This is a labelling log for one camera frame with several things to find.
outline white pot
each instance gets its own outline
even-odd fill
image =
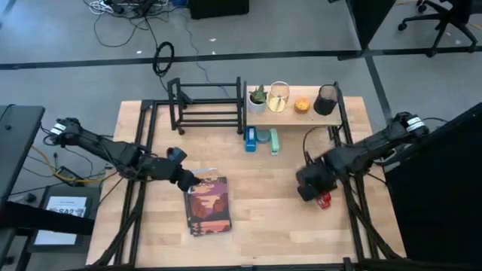
[[[248,111],[249,111],[249,113],[263,114],[264,109],[266,109],[266,102],[261,104],[261,105],[257,105],[257,104],[255,104],[251,101],[251,96],[248,97]]]

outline potted plant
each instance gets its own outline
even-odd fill
[[[264,85],[256,88],[255,91],[249,92],[248,110],[253,114],[262,114],[266,109],[266,95]]]

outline yellow cable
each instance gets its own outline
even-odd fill
[[[32,149],[34,149],[35,151],[38,152],[38,154],[40,154],[42,156],[42,158],[44,158],[45,160],[45,163],[48,165],[49,169],[51,170],[52,172],[52,175],[64,180],[64,181],[76,181],[76,182],[79,182],[79,183],[90,183],[90,182],[96,182],[96,181],[103,181],[105,180],[105,178],[97,178],[97,179],[85,179],[85,180],[81,180],[81,179],[77,179],[77,178],[69,178],[69,177],[65,177],[65,176],[62,176],[60,174],[57,174],[56,172],[56,169],[52,166],[52,164],[50,163],[47,155],[44,154],[43,151],[40,151],[36,146],[31,146]]]
[[[471,23],[470,25],[475,27],[476,29],[482,30],[482,26],[479,26],[478,24]]]

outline office chair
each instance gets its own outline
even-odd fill
[[[467,28],[467,23],[470,16],[476,12],[482,12],[477,11],[477,8],[474,8],[475,2],[477,0],[441,0],[441,2],[446,1],[452,4],[452,9],[448,10],[430,0],[418,0],[416,4],[417,6],[419,6],[418,10],[420,13],[426,10],[426,5],[434,8],[438,13],[405,18],[398,26],[399,31],[404,31],[407,28],[407,22],[410,21],[440,20],[440,23],[437,25],[437,27],[435,27],[435,30],[439,30],[439,33],[437,38],[435,39],[435,43],[432,46],[432,49],[427,53],[428,57],[433,57],[437,53],[437,46],[440,43],[440,40],[444,35],[445,29],[447,28],[447,25],[449,23],[453,24],[456,28],[460,29],[460,31],[462,31],[468,38],[470,38],[470,40],[472,41],[472,45],[467,49],[469,53],[473,53],[477,49],[478,40],[475,38],[474,34],[472,34],[472,32],[470,32],[470,30]]]

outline small succulent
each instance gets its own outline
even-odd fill
[[[262,105],[266,102],[267,93],[264,92],[264,85],[259,86],[255,91],[250,91],[249,94],[251,94],[251,100],[257,105]]]

